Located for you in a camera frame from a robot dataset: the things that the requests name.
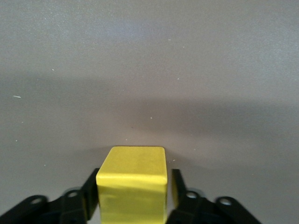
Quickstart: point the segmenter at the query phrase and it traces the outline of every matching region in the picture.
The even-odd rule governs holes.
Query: block front face
[[[96,178],[103,224],[165,223],[164,148],[113,147]]]

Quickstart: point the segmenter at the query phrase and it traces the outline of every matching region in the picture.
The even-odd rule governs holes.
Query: black plastic part
[[[186,193],[184,179],[179,169],[172,170],[172,198],[174,205],[177,207],[182,196]]]
[[[86,224],[97,205],[95,169],[79,190],[70,190],[55,201],[31,196],[0,217],[0,224]]]
[[[71,190],[62,196],[59,224],[86,224],[87,215],[81,190]]]
[[[172,170],[172,193],[177,207],[166,224],[261,224],[231,197],[220,197],[213,203],[188,191],[179,169]]]
[[[34,195],[21,201],[0,217],[0,224],[27,224],[45,212],[48,199],[42,195]]]
[[[232,223],[261,224],[237,200],[232,197],[219,197],[216,199],[217,207],[229,217]]]
[[[86,215],[88,220],[92,218],[94,211],[99,203],[98,187],[95,178],[98,171],[99,168],[96,168],[81,188],[85,199]]]

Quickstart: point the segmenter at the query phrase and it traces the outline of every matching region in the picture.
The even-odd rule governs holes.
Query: yellow cube
[[[113,147],[96,176],[102,224],[164,224],[167,170],[162,147]]]

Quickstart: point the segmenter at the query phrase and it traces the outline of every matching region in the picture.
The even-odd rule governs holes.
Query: gray table
[[[291,0],[2,1],[0,213],[80,186],[112,146],[157,145],[209,199],[297,223],[298,12]]]

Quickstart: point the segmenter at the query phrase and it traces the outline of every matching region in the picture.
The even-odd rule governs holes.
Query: block top face
[[[134,178],[167,184],[165,150],[163,147],[113,147],[98,174],[99,179]]]

